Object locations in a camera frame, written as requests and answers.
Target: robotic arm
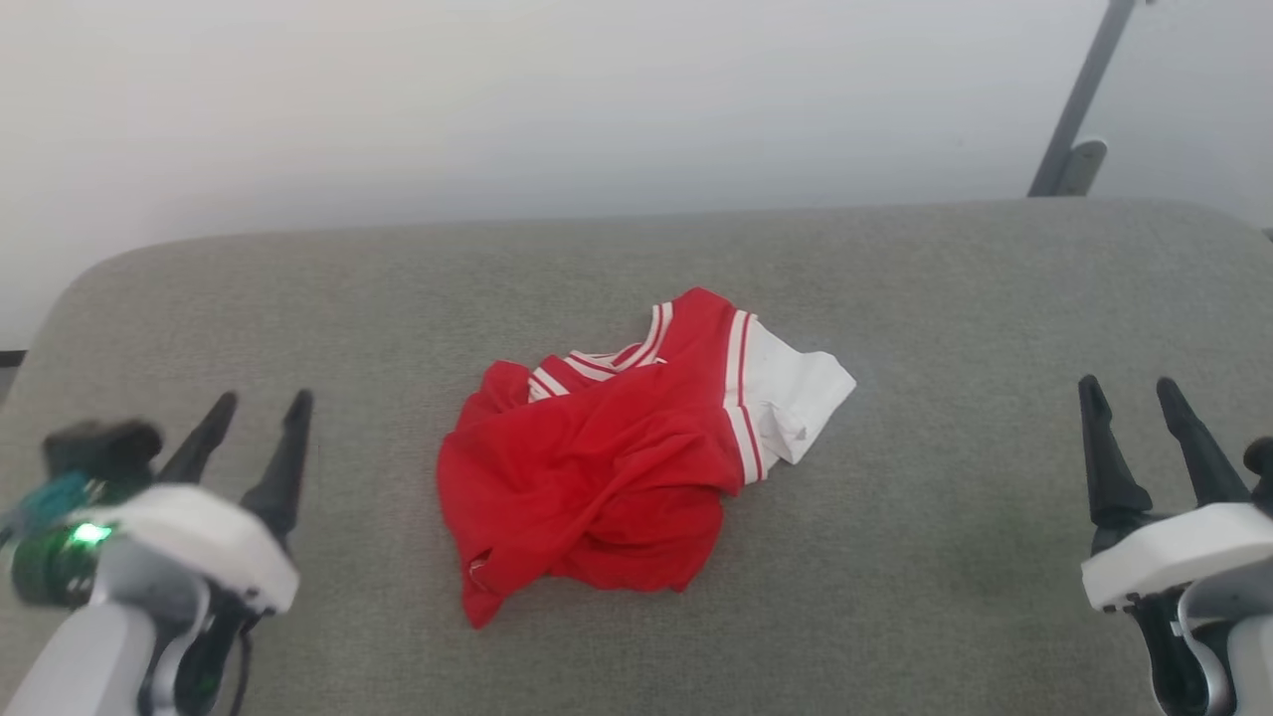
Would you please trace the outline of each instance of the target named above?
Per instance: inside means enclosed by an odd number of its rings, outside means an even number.
[[[1094,376],[1078,383],[1087,496],[1096,525],[1083,587],[1092,608],[1141,628],[1167,716],[1273,713],[1273,438],[1253,443],[1249,492],[1170,378],[1158,381],[1198,507],[1156,515],[1114,440]]]
[[[158,433],[143,423],[78,426],[46,441],[53,483],[10,519],[11,577],[24,603],[74,612],[4,716],[205,716],[236,640],[243,650],[238,712],[248,632],[286,612],[299,585],[286,536],[297,522],[312,406],[300,391],[274,459],[238,505],[199,487],[233,417],[233,394],[157,475],[149,460],[159,452]]]

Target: metal bracket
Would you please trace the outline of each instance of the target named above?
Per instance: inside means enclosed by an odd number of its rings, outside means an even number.
[[[1127,29],[1127,23],[1132,17],[1136,4],[1137,0],[1110,0],[1109,9],[1105,10],[1105,18],[1101,19],[1101,27],[1096,31],[1092,46],[1087,50],[1087,59],[1083,60],[1083,66],[1078,70],[1078,79],[1074,80],[1074,88],[1069,92],[1069,101],[1066,102],[1066,108],[1062,110],[1060,118],[1057,121],[1057,129],[1053,131],[1048,152],[1039,164],[1039,172],[1030,186],[1029,196],[1058,196],[1066,194],[1062,191],[1063,176],[1071,163],[1071,149],[1074,147],[1074,139],[1083,125],[1087,110],[1092,106],[1096,89],[1101,85],[1101,78],[1105,76],[1105,70],[1114,57],[1114,50],[1123,37],[1123,31]],[[1086,192],[1087,190],[1085,189],[1077,195],[1081,196]]]
[[[1092,139],[1076,147],[1069,153],[1069,161],[1066,162],[1066,169],[1060,175],[1057,196],[1087,196],[1108,153],[1109,145],[1101,139]]]

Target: clothing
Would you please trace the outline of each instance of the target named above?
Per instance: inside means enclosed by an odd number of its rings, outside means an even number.
[[[721,494],[796,464],[853,377],[701,288],[654,306],[644,341],[499,362],[443,441],[438,490],[474,627],[541,575],[684,590]]]

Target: red stripe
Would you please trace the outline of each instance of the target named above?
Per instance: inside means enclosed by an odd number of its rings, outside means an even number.
[[[649,355],[649,352],[654,350],[654,347],[658,345],[658,336],[662,335],[665,330],[666,330],[666,326],[663,325],[663,304],[659,303],[658,304],[658,327],[654,329],[654,338],[652,338],[651,341],[649,341],[649,345],[647,345],[645,349],[640,352],[640,355],[638,355],[636,359],[633,361],[631,367],[640,366],[640,362],[644,361],[647,355]]]
[[[547,386],[547,385],[545,385],[545,382],[544,382],[544,381],[541,381],[541,380],[540,380],[540,377],[538,377],[538,376],[536,376],[535,373],[531,373],[531,380],[532,380],[532,381],[535,381],[535,382],[536,382],[536,383],[537,383],[537,385],[538,385],[540,387],[542,387],[542,389],[544,389],[544,392],[546,392],[546,394],[549,394],[549,395],[556,395],[556,394],[555,394],[555,392],[552,392],[552,390],[551,390],[551,389],[549,389],[549,386]]]
[[[603,373],[610,373],[611,376],[617,376],[619,375],[619,371],[611,368],[610,366],[606,366],[606,364],[602,364],[602,363],[593,363],[592,359],[588,358],[588,357],[586,357],[583,353],[572,353],[570,358],[574,358],[575,361],[583,363],[584,366],[587,366],[589,368],[596,368],[596,369],[598,369],[598,371],[601,371]]]
[[[756,433],[751,429],[751,414],[747,412],[746,401],[742,399],[742,372],[743,361],[747,358],[747,324],[751,322],[751,313],[742,319],[742,340],[738,341],[738,408],[742,408],[742,418],[747,422],[747,437],[751,440],[751,456],[756,459],[756,479],[765,475],[760,464],[760,445],[756,443]]]
[[[634,344],[629,345],[628,348],[620,350],[619,355],[615,355],[615,363],[622,363],[625,359],[628,359],[629,355],[631,355],[633,353],[635,353],[636,349],[639,349],[639,348],[640,348],[640,344],[639,343],[634,343]]]

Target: white stripe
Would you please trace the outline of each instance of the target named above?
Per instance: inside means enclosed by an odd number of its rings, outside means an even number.
[[[724,404],[727,408],[738,405],[738,363],[742,358],[742,325],[746,320],[747,312],[738,311],[733,315],[733,324],[729,326],[729,343],[726,345],[724,355]]]
[[[532,375],[540,378],[544,382],[544,385],[549,387],[549,391],[552,395],[570,395],[570,391],[566,390],[564,385],[559,383],[556,378],[550,376],[547,371],[545,371],[544,368],[535,368],[535,372]]]
[[[535,382],[533,380],[528,380],[528,382],[531,383],[531,396],[527,400],[527,403],[535,403],[536,400],[544,400],[545,397],[552,397],[551,395],[544,392],[544,389],[540,387],[540,383]]]
[[[751,450],[747,418],[743,415],[742,408],[737,405],[726,405],[724,414],[729,417],[733,440],[738,442],[738,456],[742,457],[742,484],[750,485],[760,479],[760,471],[756,470],[756,454]]]
[[[764,478],[761,466],[756,465],[757,446],[752,445],[755,432],[747,429],[747,415],[742,410],[743,396],[738,392],[738,368],[745,348],[742,329],[750,319],[751,315],[746,311],[735,312],[724,357],[724,412],[729,415],[733,438],[738,443],[738,457],[742,459],[742,484],[747,485]]]
[[[663,321],[661,320],[662,311],[659,311],[659,308],[662,307],[663,304],[654,306],[653,308],[651,308],[652,317],[649,322],[649,335],[645,336],[645,341],[640,344],[640,348],[633,350],[631,355],[625,358],[622,363],[615,366],[616,368],[619,368],[620,371],[626,371],[628,368],[631,367],[633,363],[636,362],[636,358],[640,357],[640,354],[644,353],[645,349],[654,343],[654,339],[658,338],[658,331],[663,329]]]
[[[575,372],[578,372],[580,376],[583,376],[586,378],[592,378],[594,381],[608,381],[610,378],[615,377],[614,373],[607,373],[605,371],[598,371],[596,368],[592,368],[592,367],[589,367],[589,366],[587,366],[584,363],[580,363],[574,357],[569,357],[568,355],[566,359],[565,359],[565,362],[566,362],[568,366],[570,366],[572,368],[574,368]]]
[[[658,339],[654,341],[654,350],[649,352],[640,364],[649,366],[651,363],[658,361],[658,352],[663,349],[663,341],[667,340],[667,331],[672,329],[672,304],[663,304],[663,327],[658,331]]]

